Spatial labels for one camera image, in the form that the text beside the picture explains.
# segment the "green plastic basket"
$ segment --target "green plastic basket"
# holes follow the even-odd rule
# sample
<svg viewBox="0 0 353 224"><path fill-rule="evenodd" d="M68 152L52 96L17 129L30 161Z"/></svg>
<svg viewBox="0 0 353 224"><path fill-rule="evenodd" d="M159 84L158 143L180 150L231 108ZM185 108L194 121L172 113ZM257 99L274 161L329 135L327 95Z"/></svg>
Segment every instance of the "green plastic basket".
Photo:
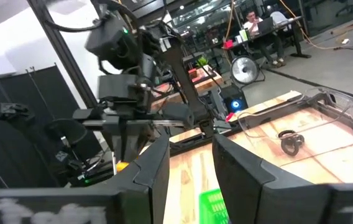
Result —
<svg viewBox="0 0 353 224"><path fill-rule="evenodd" d="M229 216L220 189L199 196L200 224L227 224Z"/></svg>

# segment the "laptop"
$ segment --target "laptop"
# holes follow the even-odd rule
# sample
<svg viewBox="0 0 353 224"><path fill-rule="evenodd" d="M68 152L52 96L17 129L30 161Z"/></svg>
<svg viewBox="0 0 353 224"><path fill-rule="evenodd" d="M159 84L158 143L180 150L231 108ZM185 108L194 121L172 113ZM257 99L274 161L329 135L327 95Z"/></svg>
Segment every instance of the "laptop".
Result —
<svg viewBox="0 0 353 224"><path fill-rule="evenodd" d="M264 34L270 32L273 29L273 19L271 17L264 19L258 23L258 32Z"/></svg>

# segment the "person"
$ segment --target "person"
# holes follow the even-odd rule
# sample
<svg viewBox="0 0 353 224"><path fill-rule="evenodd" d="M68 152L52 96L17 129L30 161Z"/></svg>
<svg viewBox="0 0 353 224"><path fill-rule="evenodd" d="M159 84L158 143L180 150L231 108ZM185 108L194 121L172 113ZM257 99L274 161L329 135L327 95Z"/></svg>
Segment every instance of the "person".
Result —
<svg viewBox="0 0 353 224"><path fill-rule="evenodd" d="M244 28L249 30L250 36L254 37L259 34L258 23L263 20L255 15L254 11L249 11L246 15L247 22L244 24ZM277 59L274 60L267 49L268 44L274 44L277 50ZM258 48L261 53L265 56L269 63L274 67L281 67L286 65L284 61L284 49L282 40L276 33L271 33L262 37L258 37L253 40L253 45Z"/></svg>

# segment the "concrete floor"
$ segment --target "concrete floor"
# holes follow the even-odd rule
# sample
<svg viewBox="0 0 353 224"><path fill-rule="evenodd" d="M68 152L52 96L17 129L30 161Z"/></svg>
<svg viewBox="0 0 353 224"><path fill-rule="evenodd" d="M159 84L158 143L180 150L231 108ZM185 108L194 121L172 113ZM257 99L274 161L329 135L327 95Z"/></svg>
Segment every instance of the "concrete floor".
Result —
<svg viewBox="0 0 353 224"><path fill-rule="evenodd" d="M344 38L349 38L353 45L353 31ZM317 44L322 47L337 46L335 38L325 41L324 37L317 38ZM291 76L309 80L319 85L329 86L337 90L353 93L353 50L321 50L302 44L303 52L310 54L310 59L287 57L287 66L279 68L278 71ZM312 86L264 71L266 80L244 87L245 97L250 106L269 100L290 90L303 92Z"/></svg>

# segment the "black curtain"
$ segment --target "black curtain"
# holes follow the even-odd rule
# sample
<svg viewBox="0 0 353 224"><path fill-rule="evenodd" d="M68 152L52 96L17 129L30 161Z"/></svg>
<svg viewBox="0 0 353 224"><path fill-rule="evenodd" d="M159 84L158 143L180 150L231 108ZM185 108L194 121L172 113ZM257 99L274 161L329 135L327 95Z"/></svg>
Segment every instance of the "black curtain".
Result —
<svg viewBox="0 0 353 224"><path fill-rule="evenodd" d="M0 102L27 105L34 113L31 142L8 122L0 121L0 176L10 188L63 187L65 177L54 176L48 167L57 163L60 142L49 140L44 126L54 119L71 118L78 104L56 66L0 78ZM93 132L76 149L83 158L96 155L101 146ZM0 188L5 187L0 181Z"/></svg>

